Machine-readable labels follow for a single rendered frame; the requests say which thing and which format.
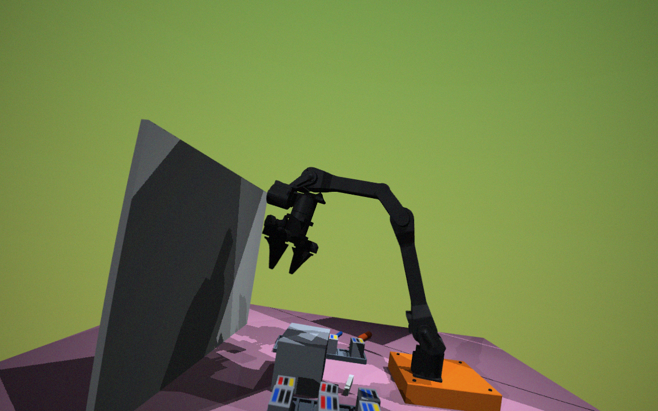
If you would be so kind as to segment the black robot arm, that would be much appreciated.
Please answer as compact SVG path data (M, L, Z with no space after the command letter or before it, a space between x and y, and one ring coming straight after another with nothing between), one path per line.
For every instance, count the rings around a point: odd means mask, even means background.
M298 192L297 192L298 191ZM311 192L319 192L312 194ZM302 192L302 193L299 193ZM267 190L266 202L313 217L318 203L325 204L321 192L341 192L378 199L391 216L391 225L399 242L409 287L411 310L406 311L409 333L412 332L416 349L412 353L412 376L442 383L442 367L446 346L428 307L417 251L415 249L414 216L404 208L387 184L367 180L347 179L329 174L316 167L307 167L291 184L275 180Z

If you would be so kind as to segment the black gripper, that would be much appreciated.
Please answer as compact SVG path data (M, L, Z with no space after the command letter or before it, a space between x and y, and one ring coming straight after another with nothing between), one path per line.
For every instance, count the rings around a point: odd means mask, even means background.
M286 217L289 220L285 229L267 224L264 226L262 234L269 236L264 236L264 238L269 244L269 268L271 269L276 267L279 259L287 249L289 244L285 244L285 242L289 241L294 244L295 248L292 247L294 255L289 270L289 273L293 274L309 257L318 253L318 244L306 237L309 226L314 224L314 222L311 222L312 217L296 211L291 211L291 214L287 213Z

